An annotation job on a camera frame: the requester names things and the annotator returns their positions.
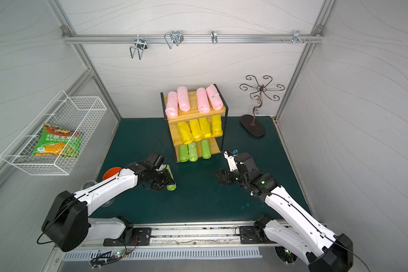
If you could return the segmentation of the green trash bag roll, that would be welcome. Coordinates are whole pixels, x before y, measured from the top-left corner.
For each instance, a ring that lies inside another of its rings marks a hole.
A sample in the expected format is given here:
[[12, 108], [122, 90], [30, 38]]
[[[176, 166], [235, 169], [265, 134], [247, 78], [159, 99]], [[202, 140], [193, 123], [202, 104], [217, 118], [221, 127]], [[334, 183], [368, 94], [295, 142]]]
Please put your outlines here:
[[210, 159], [211, 158], [211, 149], [210, 149], [210, 142], [208, 139], [204, 139], [201, 141], [201, 150], [202, 150], [202, 158], [203, 159]]
[[188, 145], [188, 156], [190, 162], [196, 162], [198, 160], [197, 145], [195, 142]]
[[160, 181], [159, 187], [160, 190], [174, 191], [177, 188], [176, 181], [173, 178], [171, 168], [168, 164], [162, 164], [159, 168]]
[[179, 160], [181, 163], [189, 161], [189, 152], [187, 145], [179, 146]]

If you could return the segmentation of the yellow trash bag roll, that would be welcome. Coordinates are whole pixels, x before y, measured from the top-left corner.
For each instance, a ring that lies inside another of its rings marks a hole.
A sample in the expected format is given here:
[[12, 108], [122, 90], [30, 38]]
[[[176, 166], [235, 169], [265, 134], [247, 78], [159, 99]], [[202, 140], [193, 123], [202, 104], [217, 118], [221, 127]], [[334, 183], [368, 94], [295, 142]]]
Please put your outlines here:
[[221, 115], [214, 115], [211, 117], [211, 128], [212, 133], [215, 136], [219, 136], [223, 133]]
[[199, 142], [203, 139], [203, 135], [199, 126], [199, 122], [197, 119], [193, 119], [189, 121], [190, 123], [190, 130], [193, 136], [193, 140], [195, 142]]
[[177, 129], [184, 145], [191, 144], [194, 141], [194, 137], [187, 122], [182, 121], [177, 123]]
[[198, 119], [199, 126], [203, 135], [203, 139], [208, 139], [211, 137], [210, 123], [206, 117]]

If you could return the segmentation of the pink trash bag roll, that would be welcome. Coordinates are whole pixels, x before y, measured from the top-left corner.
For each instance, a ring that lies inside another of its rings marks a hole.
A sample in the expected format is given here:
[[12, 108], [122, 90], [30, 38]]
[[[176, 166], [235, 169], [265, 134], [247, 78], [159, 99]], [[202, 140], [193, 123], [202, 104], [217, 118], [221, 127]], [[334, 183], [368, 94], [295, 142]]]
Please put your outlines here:
[[178, 116], [178, 108], [177, 92], [171, 91], [168, 93], [165, 114], [169, 119], [176, 118]]
[[215, 85], [206, 88], [208, 100], [214, 110], [220, 110], [224, 107], [222, 99]]
[[181, 86], [177, 89], [177, 101], [182, 112], [190, 111], [189, 94], [188, 89], [185, 86]]
[[199, 113], [208, 113], [210, 111], [210, 104], [207, 98], [206, 89], [200, 87], [196, 91], [197, 108]]

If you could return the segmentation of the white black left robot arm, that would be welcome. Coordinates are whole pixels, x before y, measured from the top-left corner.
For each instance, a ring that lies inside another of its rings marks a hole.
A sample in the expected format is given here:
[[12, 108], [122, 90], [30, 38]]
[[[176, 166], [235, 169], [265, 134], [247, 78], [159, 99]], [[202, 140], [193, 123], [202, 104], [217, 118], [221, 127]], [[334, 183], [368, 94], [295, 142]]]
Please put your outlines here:
[[122, 216], [96, 219], [91, 215], [106, 202], [141, 184], [153, 191], [176, 189], [169, 165], [133, 162], [119, 173], [75, 193], [67, 190], [58, 194], [41, 227], [41, 233], [63, 252], [69, 252], [83, 242], [108, 239], [129, 245], [133, 241], [133, 225]]

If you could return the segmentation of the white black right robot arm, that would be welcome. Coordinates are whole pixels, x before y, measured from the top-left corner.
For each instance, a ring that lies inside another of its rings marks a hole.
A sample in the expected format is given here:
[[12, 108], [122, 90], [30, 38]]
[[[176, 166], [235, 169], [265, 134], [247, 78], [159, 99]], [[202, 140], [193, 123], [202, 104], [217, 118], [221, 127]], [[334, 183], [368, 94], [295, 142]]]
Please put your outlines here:
[[215, 178], [221, 185], [238, 184], [282, 216], [290, 227], [276, 219], [263, 217], [256, 229], [308, 265], [311, 272], [347, 272], [354, 264], [353, 243], [345, 234], [336, 235], [306, 212], [268, 173], [241, 173], [219, 170]]

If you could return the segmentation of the three-tier wooden shelf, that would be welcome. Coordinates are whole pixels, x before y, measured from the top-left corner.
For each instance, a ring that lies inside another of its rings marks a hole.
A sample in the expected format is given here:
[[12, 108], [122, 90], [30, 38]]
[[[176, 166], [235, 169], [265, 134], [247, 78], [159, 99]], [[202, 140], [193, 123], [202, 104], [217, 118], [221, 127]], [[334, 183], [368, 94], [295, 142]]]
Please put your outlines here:
[[209, 159], [219, 154], [224, 145], [224, 131], [228, 117], [228, 105], [216, 84], [210, 85], [213, 94], [217, 94], [223, 106], [214, 109], [208, 96], [198, 96], [195, 91], [188, 93], [190, 110], [177, 110], [177, 116], [168, 116], [169, 103], [167, 94], [160, 93], [163, 116], [168, 126], [176, 162], [186, 162], [190, 158]]

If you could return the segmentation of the black metal jewelry stand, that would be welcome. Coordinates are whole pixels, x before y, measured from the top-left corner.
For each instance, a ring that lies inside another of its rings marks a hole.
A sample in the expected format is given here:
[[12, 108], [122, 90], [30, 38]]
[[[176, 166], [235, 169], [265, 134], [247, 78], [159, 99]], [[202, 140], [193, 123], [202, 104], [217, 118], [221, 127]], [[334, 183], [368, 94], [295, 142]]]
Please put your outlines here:
[[267, 97], [272, 102], [279, 102], [281, 97], [278, 94], [268, 95], [268, 92], [284, 92], [286, 87], [282, 84], [277, 84], [275, 88], [268, 89], [273, 78], [269, 75], [264, 75], [262, 78], [266, 81], [265, 84], [260, 84], [257, 77], [247, 75], [246, 80], [255, 82], [255, 85], [242, 83], [239, 88], [243, 91], [250, 91], [249, 97], [257, 103], [252, 109], [252, 114], [245, 114], [240, 118], [240, 124], [254, 137], [263, 137], [266, 134], [266, 128], [257, 120], [260, 109], [264, 105], [264, 97]]

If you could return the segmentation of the green snack bag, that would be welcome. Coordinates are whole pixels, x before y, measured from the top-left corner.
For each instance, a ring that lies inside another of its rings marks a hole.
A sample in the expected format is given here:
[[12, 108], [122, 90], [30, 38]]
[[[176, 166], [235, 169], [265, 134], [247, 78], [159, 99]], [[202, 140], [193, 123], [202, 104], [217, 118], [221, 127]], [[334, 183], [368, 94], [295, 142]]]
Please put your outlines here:
[[83, 133], [67, 130], [60, 126], [44, 124], [41, 136], [32, 156], [62, 156], [77, 158], [83, 142]]

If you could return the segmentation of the metal double hook left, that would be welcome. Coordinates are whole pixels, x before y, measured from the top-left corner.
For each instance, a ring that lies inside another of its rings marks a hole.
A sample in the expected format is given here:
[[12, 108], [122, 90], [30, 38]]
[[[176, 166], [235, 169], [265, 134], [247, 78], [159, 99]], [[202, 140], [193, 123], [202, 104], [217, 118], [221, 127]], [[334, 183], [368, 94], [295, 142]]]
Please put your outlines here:
[[145, 50], [148, 48], [147, 41], [138, 37], [134, 40], [134, 45], [129, 48], [130, 56], [132, 59], [142, 59]]

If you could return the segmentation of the metal double hook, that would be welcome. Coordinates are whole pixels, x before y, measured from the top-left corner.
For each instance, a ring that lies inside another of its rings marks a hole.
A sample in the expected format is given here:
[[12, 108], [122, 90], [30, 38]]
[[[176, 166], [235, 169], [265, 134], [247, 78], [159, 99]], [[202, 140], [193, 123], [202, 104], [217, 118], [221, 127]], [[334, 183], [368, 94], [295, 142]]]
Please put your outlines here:
[[183, 34], [180, 30], [173, 30], [164, 34], [164, 39], [170, 49], [172, 49], [174, 45], [179, 46], [184, 41]]
[[130, 56], [132, 59], [142, 59], [145, 50], [148, 48], [147, 41], [138, 37], [134, 40], [134, 45], [129, 48]]

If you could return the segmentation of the small metal hook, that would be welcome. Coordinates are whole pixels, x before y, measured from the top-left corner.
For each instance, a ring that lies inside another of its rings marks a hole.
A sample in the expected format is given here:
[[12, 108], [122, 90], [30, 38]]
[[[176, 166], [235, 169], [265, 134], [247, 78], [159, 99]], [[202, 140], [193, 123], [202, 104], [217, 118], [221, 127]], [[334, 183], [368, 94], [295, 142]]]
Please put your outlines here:
[[211, 42], [212, 44], [217, 44], [218, 43], [218, 36], [217, 36], [217, 32], [215, 30], [212, 30], [211, 33]]

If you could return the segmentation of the metal double hook middle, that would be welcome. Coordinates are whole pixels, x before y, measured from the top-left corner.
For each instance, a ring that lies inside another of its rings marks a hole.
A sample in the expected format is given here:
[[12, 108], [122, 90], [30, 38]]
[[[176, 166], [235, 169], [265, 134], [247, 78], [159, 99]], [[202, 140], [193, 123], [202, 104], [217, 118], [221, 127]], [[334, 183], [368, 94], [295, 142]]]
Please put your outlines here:
[[172, 49], [174, 45], [179, 46], [184, 41], [183, 34], [180, 30], [173, 30], [164, 34], [164, 39], [170, 49]]

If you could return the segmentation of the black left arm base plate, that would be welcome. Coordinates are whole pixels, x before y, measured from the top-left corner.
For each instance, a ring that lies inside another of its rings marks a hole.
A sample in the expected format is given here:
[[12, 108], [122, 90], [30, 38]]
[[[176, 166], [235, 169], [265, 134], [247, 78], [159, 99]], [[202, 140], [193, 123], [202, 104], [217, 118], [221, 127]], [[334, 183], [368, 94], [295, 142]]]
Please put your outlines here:
[[145, 228], [126, 228], [125, 231], [117, 239], [105, 239], [103, 246], [115, 247], [125, 244], [126, 246], [148, 246], [150, 245], [152, 229]]

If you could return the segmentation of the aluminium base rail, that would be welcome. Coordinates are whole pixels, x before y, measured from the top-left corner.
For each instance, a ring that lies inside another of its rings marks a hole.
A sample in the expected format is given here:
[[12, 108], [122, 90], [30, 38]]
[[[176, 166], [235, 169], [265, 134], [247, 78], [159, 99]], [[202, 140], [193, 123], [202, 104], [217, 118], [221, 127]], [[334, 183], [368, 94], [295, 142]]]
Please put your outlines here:
[[[174, 229], [168, 230], [167, 233], [161, 234], [156, 231], [158, 239], [170, 237], [178, 239], [179, 243], [216, 243], [225, 240], [233, 240], [234, 235], [239, 233], [240, 227], [223, 230], [216, 228], [211, 230], [204, 226], [175, 226]], [[254, 239], [258, 243], [279, 244], [287, 248], [292, 253], [304, 254], [311, 252], [319, 256], [330, 249], [335, 242], [334, 233], [323, 226], [315, 226], [313, 223], [307, 223], [305, 227], [295, 228], [281, 225], [277, 220], [268, 220], [263, 218], [257, 221], [255, 225], [250, 226]], [[69, 252], [81, 243], [101, 239], [120, 239], [125, 244], [131, 243], [136, 233], [131, 224], [126, 224], [121, 219], [89, 219], [82, 223], [70, 223], [67, 225], [57, 222], [45, 227], [44, 233], [50, 238], [56, 246], [60, 247], [63, 252]]]

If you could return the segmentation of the aluminium top rail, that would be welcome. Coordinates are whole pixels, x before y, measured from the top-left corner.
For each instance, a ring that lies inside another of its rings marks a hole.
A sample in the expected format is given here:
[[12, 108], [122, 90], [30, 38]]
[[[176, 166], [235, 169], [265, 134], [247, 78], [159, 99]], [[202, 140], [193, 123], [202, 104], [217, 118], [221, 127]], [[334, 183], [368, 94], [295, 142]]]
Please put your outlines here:
[[[67, 44], [134, 44], [134, 40], [138, 37], [147, 41], [147, 45], [165, 44], [164, 34], [157, 35], [72, 35], [68, 28], [63, 27], [62, 39]], [[287, 39], [292, 36], [289, 34], [222, 34], [218, 31], [217, 44], [292, 44], [283, 43], [281, 38]], [[212, 44], [211, 31], [205, 34], [183, 34], [184, 41], [181, 44]], [[321, 31], [313, 34], [301, 34], [303, 38], [309, 38], [311, 41], [305, 44], [322, 43], [325, 36]]]

